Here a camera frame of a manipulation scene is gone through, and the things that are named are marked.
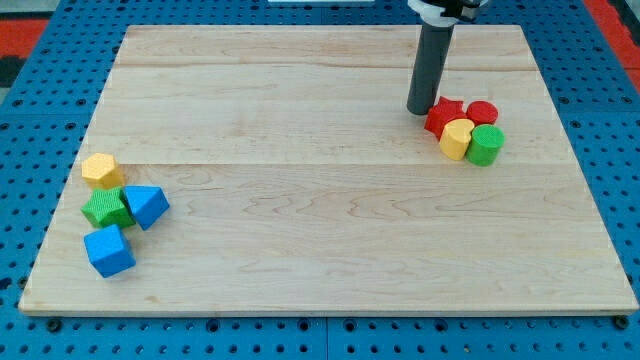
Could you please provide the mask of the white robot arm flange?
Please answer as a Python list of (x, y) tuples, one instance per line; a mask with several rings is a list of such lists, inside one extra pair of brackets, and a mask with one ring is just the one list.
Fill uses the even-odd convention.
[(456, 23), (471, 22), (491, 4), (491, 0), (408, 0), (407, 5), (416, 12), (424, 24), (433, 27), (451, 27)]

